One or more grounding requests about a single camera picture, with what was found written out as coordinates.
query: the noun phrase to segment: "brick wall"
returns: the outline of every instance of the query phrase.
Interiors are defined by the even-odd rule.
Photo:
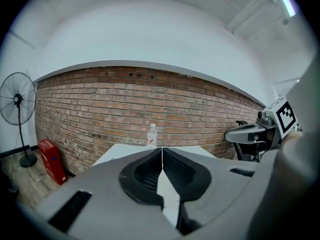
[[[38,140],[58,147],[64,166],[78,173],[116,143],[146,145],[156,124],[158,146],[200,145],[233,159],[224,140],[235,120],[255,122],[262,106],[220,85],[176,73],[101,67],[58,74],[38,83]]]

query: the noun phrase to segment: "white table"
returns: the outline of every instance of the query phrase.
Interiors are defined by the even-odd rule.
[[[212,154],[205,151],[200,146],[175,146],[175,147],[171,146],[170,148],[175,148],[175,149],[195,153],[200,156],[214,158]],[[93,164],[93,166],[96,166],[104,162],[108,162],[113,159],[126,157],[137,152],[146,151],[146,150],[150,150],[150,148],[146,146],[115,144],[103,156],[101,156],[99,160]],[[172,184],[170,183],[164,170],[162,170],[159,175],[156,192],[158,195],[163,197],[163,201],[164,201],[164,206],[162,210],[163,215],[175,227],[178,221],[180,197],[176,192],[176,190],[174,189],[174,187],[172,186]]]

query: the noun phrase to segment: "white wall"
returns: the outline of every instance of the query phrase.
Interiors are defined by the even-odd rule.
[[[279,18],[246,42],[261,60],[270,94],[282,83],[284,88],[291,80],[299,79],[319,49],[317,38],[300,12],[289,18],[287,25]],[[277,98],[278,94],[272,93],[268,103]]]
[[[119,61],[199,77],[267,101],[264,73],[249,46],[209,14],[169,0],[118,0],[63,23],[33,77]]]
[[[257,56],[206,12],[169,0],[118,0],[61,24],[41,2],[32,3],[11,27],[31,46],[7,35],[0,54],[1,82],[12,72],[37,81],[85,67],[138,66],[199,77],[266,104]],[[21,146],[20,140],[16,145],[18,127],[2,118],[0,127],[0,152]],[[36,145],[34,118],[22,132],[26,145]]]
[[[35,79],[39,55],[59,23],[51,11],[44,9],[41,0],[32,0],[21,10],[1,45],[0,85],[14,72]],[[36,145],[34,115],[21,129],[24,144]],[[0,153],[21,146],[19,127],[10,125],[0,115]]]

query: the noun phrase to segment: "fan base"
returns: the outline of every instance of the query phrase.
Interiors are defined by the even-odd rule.
[[[25,155],[23,157],[20,158],[20,166],[21,167],[30,167],[33,166],[36,162],[37,162],[37,157],[34,154],[28,154],[28,157],[26,157]]]

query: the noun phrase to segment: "black slot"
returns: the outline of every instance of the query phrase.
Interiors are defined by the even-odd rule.
[[[239,168],[232,168],[230,170],[231,173],[234,173],[234,174],[239,174],[239,175],[242,175],[242,176],[246,176],[246,177],[252,177],[254,175],[254,171],[252,170],[244,170],[244,169],[239,169]]]
[[[82,190],[77,191],[69,201],[49,220],[56,229],[66,233],[92,194]]]
[[[176,228],[184,236],[201,228],[201,225],[196,220],[188,217],[184,204],[180,204]]]

